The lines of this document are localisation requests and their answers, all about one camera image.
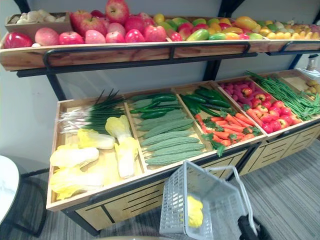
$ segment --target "white wall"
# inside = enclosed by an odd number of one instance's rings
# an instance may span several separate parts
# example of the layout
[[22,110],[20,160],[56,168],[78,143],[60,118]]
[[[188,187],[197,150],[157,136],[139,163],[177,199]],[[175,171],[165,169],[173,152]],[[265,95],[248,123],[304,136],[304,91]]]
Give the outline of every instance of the white wall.
[[[163,13],[181,16],[216,16],[221,0],[126,0],[133,13]],[[104,10],[106,0],[29,0],[32,10],[49,12],[85,9]],[[312,22],[320,7],[318,0],[246,0],[235,11],[234,17],[248,15],[256,19]],[[5,17],[18,13],[13,0],[0,0],[0,32],[5,28]],[[217,78],[242,75],[245,70],[270,72],[286,69],[292,56],[267,56],[223,60]],[[102,89],[120,89],[121,92],[173,86],[200,81],[205,62],[164,66],[138,67],[59,74],[68,98],[97,96]],[[45,76],[18,78],[14,72],[5,72],[0,66],[1,135],[0,154],[11,157],[27,171],[49,165],[56,97]]]

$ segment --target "garlic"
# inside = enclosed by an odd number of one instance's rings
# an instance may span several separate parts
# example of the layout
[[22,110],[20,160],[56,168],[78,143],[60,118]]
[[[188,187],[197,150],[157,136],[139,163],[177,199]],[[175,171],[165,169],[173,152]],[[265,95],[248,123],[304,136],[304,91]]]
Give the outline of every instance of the garlic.
[[27,14],[27,21],[28,23],[36,23],[38,21],[38,12],[37,11],[30,11]]
[[44,18],[44,21],[45,21],[45,22],[48,22],[48,23],[53,23],[53,22],[56,21],[56,18],[55,18],[54,16],[52,16],[52,15],[49,15],[49,16],[46,16],[46,17]]

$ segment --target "basket handle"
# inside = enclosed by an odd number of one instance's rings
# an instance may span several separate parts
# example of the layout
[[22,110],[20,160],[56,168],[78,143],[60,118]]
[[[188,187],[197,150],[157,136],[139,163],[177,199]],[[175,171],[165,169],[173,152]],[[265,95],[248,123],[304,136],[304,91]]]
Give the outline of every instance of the basket handle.
[[245,207],[246,207],[246,209],[248,211],[249,224],[250,224],[250,227],[252,228],[254,234],[257,236],[258,233],[257,233],[257,229],[255,227],[254,214],[253,214],[253,211],[252,211],[252,207],[251,207],[251,203],[250,203],[250,200],[249,200],[249,196],[247,194],[247,191],[246,191],[244,183],[240,180],[240,177],[239,177],[239,174],[238,174],[238,171],[237,171],[236,167],[232,166],[232,165],[208,167],[208,168],[205,169],[205,171],[207,173],[209,173],[210,170],[211,171],[221,171],[221,170],[226,170],[226,169],[230,169],[230,170],[233,171],[235,179],[238,182],[238,184],[240,185],[240,189],[241,189],[242,197],[244,199]]

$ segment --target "yellow fruit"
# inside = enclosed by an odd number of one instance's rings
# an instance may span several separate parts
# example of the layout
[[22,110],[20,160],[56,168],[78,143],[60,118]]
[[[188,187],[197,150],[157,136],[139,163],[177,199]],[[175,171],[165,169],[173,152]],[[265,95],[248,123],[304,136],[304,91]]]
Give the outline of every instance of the yellow fruit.
[[275,39],[285,39],[285,34],[283,32],[277,32],[275,34]]
[[270,32],[266,37],[268,39],[276,39],[276,34],[274,32]]
[[295,32],[295,33],[293,33],[292,34],[292,36],[291,36],[291,39],[300,39],[300,35],[299,35],[299,33],[297,33],[297,32]]
[[291,38],[291,33],[290,32],[285,32],[284,33],[284,39],[290,39]]
[[156,15],[153,16],[153,20],[159,24],[165,21],[165,16],[161,13],[157,13]]

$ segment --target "wooden crate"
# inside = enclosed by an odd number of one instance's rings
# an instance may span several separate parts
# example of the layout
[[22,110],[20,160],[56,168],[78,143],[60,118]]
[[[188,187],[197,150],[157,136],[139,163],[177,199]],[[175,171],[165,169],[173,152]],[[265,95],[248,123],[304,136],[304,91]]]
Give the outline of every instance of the wooden crate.
[[[272,75],[273,72],[271,73],[263,73],[261,74],[262,76],[268,76],[268,75]],[[215,82],[214,84],[217,85],[218,89],[229,99],[230,102],[232,102],[232,104],[234,104],[235,106],[237,106],[240,111],[243,113],[243,114],[246,114],[246,112],[243,110],[243,108],[241,108],[241,106],[232,99],[232,97],[222,88],[219,86],[219,84],[221,83],[233,83],[233,82],[239,82],[239,81],[243,81],[243,80],[246,80],[246,81],[251,81],[251,82],[254,82],[250,77],[248,76],[241,76],[241,77],[236,77],[236,78],[230,78],[230,79],[226,79],[226,80],[220,80],[220,81],[217,81]],[[256,86],[258,86],[259,88],[262,89],[262,91],[264,93],[267,93],[267,91],[265,91],[260,85],[258,85],[257,83],[254,82],[254,84]],[[276,101],[276,99],[274,97],[271,98],[271,102],[274,102]],[[295,129],[297,127],[300,127],[300,126],[303,126],[305,124],[309,124],[311,122],[314,122],[314,121],[317,121],[318,119],[320,118],[320,115],[318,116],[315,116],[312,120],[307,120],[307,121],[302,121],[301,123],[298,123],[298,124],[295,124],[295,125],[292,125],[292,126],[289,126],[289,127],[286,127],[284,129],[280,129],[278,131],[275,131],[275,132],[272,132],[272,133],[266,133],[262,127],[259,126],[260,130],[263,132],[263,134],[265,134],[268,139],[272,139],[272,138],[275,138],[277,136],[279,136],[280,134],[286,132],[286,131],[289,131],[289,130],[292,130],[292,129]]]
[[317,124],[276,141],[263,141],[260,147],[247,161],[246,165],[241,170],[240,175],[265,167],[307,148],[319,134],[320,124]]

